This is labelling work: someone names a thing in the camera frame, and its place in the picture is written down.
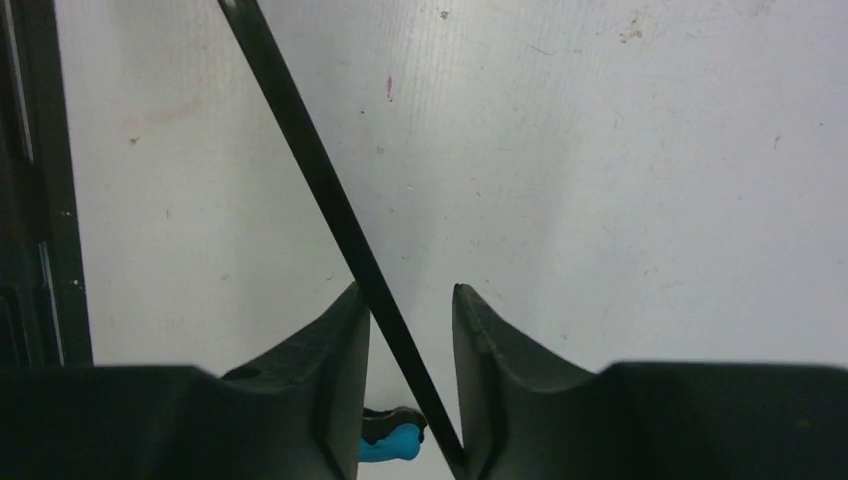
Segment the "black framed small whiteboard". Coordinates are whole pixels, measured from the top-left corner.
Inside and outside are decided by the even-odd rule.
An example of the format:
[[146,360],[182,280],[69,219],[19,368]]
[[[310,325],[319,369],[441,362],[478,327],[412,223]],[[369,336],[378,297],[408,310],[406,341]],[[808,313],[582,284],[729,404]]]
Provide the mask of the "black framed small whiteboard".
[[259,4],[221,1],[219,6],[446,464],[454,478],[465,479],[456,430]]

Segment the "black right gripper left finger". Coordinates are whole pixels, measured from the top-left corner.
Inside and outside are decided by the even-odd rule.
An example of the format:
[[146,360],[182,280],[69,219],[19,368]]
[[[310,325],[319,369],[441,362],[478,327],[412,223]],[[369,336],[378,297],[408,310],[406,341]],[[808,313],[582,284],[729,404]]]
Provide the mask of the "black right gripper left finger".
[[370,313],[350,284],[315,320],[222,381],[221,479],[353,479],[368,363]]

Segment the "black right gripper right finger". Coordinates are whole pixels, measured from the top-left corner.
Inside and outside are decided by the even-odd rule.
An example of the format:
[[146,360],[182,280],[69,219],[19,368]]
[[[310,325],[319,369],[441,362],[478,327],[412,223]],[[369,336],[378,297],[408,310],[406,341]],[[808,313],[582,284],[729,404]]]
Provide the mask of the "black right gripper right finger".
[[506,322],[470,285],[452,294],[469,479],[611,479],[603,396],[592,373]]

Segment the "blue whiteboard eraser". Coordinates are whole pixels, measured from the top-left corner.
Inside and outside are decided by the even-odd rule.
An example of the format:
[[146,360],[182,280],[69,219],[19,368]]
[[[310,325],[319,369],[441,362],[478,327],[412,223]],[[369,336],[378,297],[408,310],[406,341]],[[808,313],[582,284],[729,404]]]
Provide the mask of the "blue whiteboard eraser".
[[427,426],[426,418],[409,407],[364,408],[358,461],[379,463],[415,459],[425,440]]

